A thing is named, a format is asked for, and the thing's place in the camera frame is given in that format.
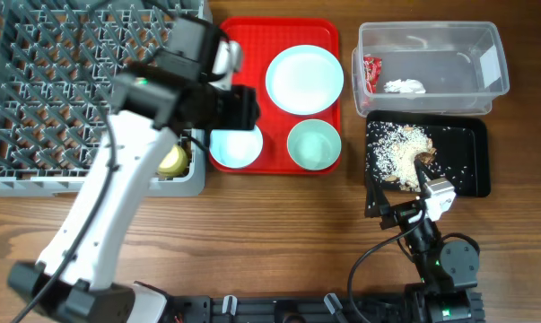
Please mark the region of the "light blue plate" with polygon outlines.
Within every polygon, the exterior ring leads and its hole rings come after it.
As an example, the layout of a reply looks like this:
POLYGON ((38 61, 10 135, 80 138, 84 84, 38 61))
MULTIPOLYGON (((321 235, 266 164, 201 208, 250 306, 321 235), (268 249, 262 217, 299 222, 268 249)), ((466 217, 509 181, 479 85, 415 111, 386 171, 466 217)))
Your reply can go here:
POLYGON ((328 50, 299 45, 279 53, 266 70, 270 100, 298 116, 318 114, 332 106, 344 87, 344 71, 328 50))

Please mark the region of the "red snack wrapper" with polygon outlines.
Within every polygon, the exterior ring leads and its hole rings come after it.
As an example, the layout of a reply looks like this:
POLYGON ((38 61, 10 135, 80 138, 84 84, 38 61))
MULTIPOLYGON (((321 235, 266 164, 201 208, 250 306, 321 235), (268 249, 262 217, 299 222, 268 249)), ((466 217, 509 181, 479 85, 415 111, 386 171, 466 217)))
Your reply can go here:
POLYGON ((377 83, 380 78, 382 59, 378 57, 363 57, 363 66, 365 72, 365 86, 369 93, 377 92, 377 83))

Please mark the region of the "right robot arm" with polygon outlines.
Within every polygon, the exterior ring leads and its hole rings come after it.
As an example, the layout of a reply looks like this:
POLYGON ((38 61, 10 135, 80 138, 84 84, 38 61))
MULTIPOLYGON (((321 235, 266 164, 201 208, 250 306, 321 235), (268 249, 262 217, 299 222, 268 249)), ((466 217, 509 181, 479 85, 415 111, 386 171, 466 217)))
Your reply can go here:
POLYGON ((414 162, 420 180, 416 199, 391 205, 381 184, 366 173, 365 215, 381 219, 383 230, 398 227, 391 242, 402 240, 401 249, 420 276, 419 284, 405 288, 405 316, 411 322, 484 322, 482 295, 474 292, 480 266, 477 242, 462 233, 441 234, 437 221, 455 200, 454 186, 432 173, 421 161, 414 162))

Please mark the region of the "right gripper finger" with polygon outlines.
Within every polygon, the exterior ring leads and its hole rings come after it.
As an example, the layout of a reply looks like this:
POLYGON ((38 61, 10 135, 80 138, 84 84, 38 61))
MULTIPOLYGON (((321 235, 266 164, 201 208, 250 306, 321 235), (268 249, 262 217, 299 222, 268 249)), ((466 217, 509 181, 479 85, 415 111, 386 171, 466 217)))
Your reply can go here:
POLYGON ((419 159, 414 160, 414 169, 420 188, 420 197, 426 198, 428 196, 426 184, 432 180, 430 171, 419 159))
POLYGON ((370 218, 383 217, 389 214, 389 201, 383 189, 376 181, 366 182, 365 216, 370 218))

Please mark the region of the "light blue bowl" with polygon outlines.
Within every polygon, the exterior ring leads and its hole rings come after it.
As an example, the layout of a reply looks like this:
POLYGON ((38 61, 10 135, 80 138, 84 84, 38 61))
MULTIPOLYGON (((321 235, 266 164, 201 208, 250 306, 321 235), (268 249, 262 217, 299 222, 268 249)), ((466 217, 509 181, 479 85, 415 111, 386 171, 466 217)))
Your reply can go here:
POLYGON ((242 169, 261 154, 264 139, 261 130, 213 130, 210 154, 216 162, 230 169, 242 169))

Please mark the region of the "green bowl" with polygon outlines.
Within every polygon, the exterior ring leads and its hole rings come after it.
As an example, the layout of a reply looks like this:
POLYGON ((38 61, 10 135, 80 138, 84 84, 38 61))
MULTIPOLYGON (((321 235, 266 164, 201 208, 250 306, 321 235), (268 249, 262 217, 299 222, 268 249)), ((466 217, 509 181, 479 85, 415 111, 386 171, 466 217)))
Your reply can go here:
POLYGON ((342 140, 328 122, 307 119, 295 125, 287 136, 291 159, 305 170, 325 170, 340 157, 342 140))

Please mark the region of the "white napkin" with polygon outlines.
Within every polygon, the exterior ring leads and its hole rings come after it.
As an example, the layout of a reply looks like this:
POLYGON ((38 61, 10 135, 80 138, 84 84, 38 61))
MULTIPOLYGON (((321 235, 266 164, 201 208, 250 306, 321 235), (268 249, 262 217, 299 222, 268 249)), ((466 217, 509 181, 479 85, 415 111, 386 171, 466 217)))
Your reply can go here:
POLYGON ((395 81, 388 81, 385 83, 384 92, 424 94, 426 93, 426 90, 420 81, 414 79, 397 79, 395 81))

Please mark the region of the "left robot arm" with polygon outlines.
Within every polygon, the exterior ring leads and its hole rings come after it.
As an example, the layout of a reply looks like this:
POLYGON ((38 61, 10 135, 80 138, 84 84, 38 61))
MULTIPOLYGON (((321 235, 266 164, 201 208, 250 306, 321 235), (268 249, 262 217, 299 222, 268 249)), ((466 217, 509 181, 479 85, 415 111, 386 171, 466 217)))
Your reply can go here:
POLYGON ((8 286, 25 310, 58 322, 172 322, 166 292, 115 281, 118 256, 160 164, 187 129, 251 130, 254 89, 235 85, 240 45, 219 27, 179 16, 169 44, 114 78, 107 128, 86 180, 53 240, 19 261, 8 286))

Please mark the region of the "yellow plastic cup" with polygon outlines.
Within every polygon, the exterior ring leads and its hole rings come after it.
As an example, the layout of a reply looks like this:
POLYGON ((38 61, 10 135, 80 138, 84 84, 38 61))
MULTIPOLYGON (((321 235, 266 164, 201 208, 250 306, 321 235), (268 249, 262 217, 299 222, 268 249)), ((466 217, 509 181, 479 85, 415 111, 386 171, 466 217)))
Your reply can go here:
POLYGON ((189 164, 186 151, 179 145, 174 145, 160 163, 157 173, 164 177, 181 175, 189 164))

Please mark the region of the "food scraps and rice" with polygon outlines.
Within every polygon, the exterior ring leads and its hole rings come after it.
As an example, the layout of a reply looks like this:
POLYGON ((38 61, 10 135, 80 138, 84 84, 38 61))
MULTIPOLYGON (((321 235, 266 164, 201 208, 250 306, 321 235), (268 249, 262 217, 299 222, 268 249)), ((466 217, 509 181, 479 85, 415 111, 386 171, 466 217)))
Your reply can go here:
POLYGON ((471 186, 473 135, 462 128, 374 121, 366 136, 367 170, 390 188, 420 191, 415 159, 450 180, 457 191, 471 186))

